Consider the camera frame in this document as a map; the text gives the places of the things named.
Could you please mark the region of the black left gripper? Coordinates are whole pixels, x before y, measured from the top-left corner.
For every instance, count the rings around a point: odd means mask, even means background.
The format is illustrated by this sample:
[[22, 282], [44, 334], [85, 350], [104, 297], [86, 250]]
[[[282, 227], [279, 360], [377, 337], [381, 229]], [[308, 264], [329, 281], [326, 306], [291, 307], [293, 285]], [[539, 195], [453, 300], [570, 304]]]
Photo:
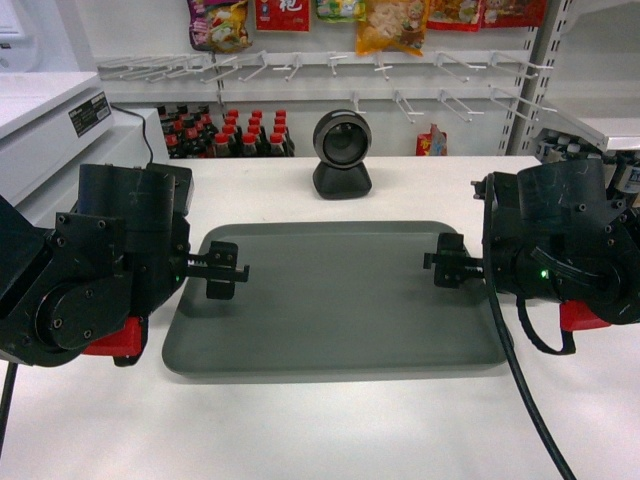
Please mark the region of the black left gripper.
[[211, 241], [205, 254], [189, 254], [190, 225], [185, 216], [174, 214], [168, 247], [162, 252], [153, 281], [153, 304], [164, 304], [184, 283], [185, 276], [206, 279], [206, 297], [231, 300], [235, 282], [246, 283], [249, 266], [237, 268], [236, 243]]

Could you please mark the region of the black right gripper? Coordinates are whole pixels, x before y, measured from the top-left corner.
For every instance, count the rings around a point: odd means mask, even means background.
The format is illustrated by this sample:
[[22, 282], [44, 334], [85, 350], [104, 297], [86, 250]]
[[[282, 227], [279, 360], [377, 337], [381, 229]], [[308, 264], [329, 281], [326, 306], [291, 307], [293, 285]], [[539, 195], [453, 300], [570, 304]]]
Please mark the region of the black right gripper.
[[482, 245], [483, 262], [468, 255], [462, 234], [440, 233], [436, 252], [424, 254], [423, 268], [437, 267], [434, 272], [434, 284], [437, 287], [460, 287], [468, 280], [482, 279], [484, 265], [484, 273], [492, 274], [498, 292], [527, 299], [523, 282], [516, 272], [516, 264], [524, 246], [522, 225], [485, 219]]

